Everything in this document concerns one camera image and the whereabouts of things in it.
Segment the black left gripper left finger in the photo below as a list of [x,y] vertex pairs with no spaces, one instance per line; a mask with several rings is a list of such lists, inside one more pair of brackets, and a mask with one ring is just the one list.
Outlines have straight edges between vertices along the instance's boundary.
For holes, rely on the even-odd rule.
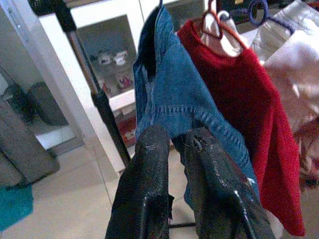
[[169,135],[152,125],[140,135],[135,155],[120,177],[107,239],[167,239],[174,197],[168,193]]

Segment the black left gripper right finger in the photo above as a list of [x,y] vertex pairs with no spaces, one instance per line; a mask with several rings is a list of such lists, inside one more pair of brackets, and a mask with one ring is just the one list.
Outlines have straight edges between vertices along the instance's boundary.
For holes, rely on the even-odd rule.
[[221,143],[205,128],[190,130],[185,169],[200,239],[273,239],[252,186]]

